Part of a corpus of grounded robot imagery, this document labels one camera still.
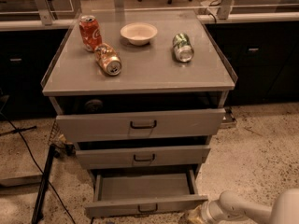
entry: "soda can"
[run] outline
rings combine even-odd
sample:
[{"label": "soda can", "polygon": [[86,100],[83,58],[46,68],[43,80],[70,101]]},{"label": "soda can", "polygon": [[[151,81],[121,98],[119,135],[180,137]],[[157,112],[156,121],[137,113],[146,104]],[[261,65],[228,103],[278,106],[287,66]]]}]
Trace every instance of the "soda can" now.
[{"label": "soda can", "polygon": [[172,44],[176,58],[180,62],[186,63],[194,56],[194,50],[190,44],[190,39],[186,34],[176,34]]},{"label": "soda can", "polygon": [[102,44],[100,25],[93,15],[83,15],[79,20],[79,29],[87,51],[94,51]]},{"label": "soda can", "polygon": [[116,76],[121,72],[121,59],[110,45],[102,43],[95,49],[94,55],[106,74]]}]

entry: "cord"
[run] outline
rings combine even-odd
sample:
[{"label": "cord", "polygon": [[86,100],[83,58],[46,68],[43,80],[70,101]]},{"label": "cord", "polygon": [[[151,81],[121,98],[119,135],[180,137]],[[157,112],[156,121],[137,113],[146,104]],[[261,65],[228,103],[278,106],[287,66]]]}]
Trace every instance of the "cord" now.
[{"label": "cord", "polygon": [[[30,157],[32,158],[33,162],[35,163],[36,167],[38,168],[38,170],[40,171],[40,173],[44,174],[43,170],[39,167],[38,163],[36,162],[36,159],[34,158],[31,149],[28,146],[28,143],[26,141],[26,139],[24,138],[24,136],[21,134],[21,130],[18,129],[2,112],[0,112],[0,115],[14,128],[14,130],[16,131],[16,133],[18,133],[21,137],[21,139],[23,140],[24,144],[26,145],[28,152],[30,154]],[[62,207],[64,208],[65,212],[69,215],[69,217],[71,218],[72,222],[74,224],[76,224],[75,220],[73,219],[72,215],[69,213],[69,211],[67,210],[67,208],[64,205],[64,202],[62,201],[61,197],[59,196],[57,190],[55,189],[55,187],[48,181],[49,185],[51,186],[52,190],[54,191],[54,193],[56,194],[58,200],[60,201]]]}]

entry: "red soda can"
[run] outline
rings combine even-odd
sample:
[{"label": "red soda can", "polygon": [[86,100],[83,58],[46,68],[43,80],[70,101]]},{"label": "red soda can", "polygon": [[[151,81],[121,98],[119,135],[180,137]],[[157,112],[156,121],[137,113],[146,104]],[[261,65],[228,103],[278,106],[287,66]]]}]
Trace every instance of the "red soda can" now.
[{"label": "red soda can", "polygon": [[94,51],[97,46],[102,44],[100,25],[94,16],[81,16],[79,20],[79,28],[87,51]]}]

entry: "speckled floor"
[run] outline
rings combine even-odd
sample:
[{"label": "speckled floor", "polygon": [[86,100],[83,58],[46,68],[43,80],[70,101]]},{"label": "speckled floor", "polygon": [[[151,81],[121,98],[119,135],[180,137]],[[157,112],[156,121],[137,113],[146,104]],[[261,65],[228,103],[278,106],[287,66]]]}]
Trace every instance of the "speckled floor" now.
[{"label": "speckled floor", "polygon": [[[211,200],[229,189],[249,201],[272,205],[284,189],[299,188],[299,103],[234,106],[233,112],[237,125],[231,129],[220,129],[212,138],[211,151],[196,179],[197,188]],[[14,121],[19,128],[37,126],[35,130],[23,132],[23,136],[42,168],[47,158],[53,122],[54,119]],[[9,123],[0,122],[0,133],[10,130]],[[39,174],[17,133],[1,136],[0,145],[0,178]],[[50,181],[75,222],[91,223],[83,207],[93,200],[90,177],[80,168],[76,156],[61,153],[59,159],[54,159]],[[2,191],[1,223],[29,223],[37,188]],[[72,223],[51,189],[46,193],[43,215],[40,223]],[[114,217],[96,219],[93,223],[175,224],[182,215]]]}]

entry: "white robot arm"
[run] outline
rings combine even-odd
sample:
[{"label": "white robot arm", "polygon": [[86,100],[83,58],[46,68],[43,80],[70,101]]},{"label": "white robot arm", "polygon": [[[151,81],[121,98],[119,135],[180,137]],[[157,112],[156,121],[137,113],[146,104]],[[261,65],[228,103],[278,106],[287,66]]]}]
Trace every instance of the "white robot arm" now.
[{"label": "white robot arm", "polygon": [[299,223],[299,189],[282,192],[272,207],[248,202],[232,191],[224,191],[215,201],[207,201],[188,213],[189,224],[217,224],[223,220],[252,219],[258,224]]}]

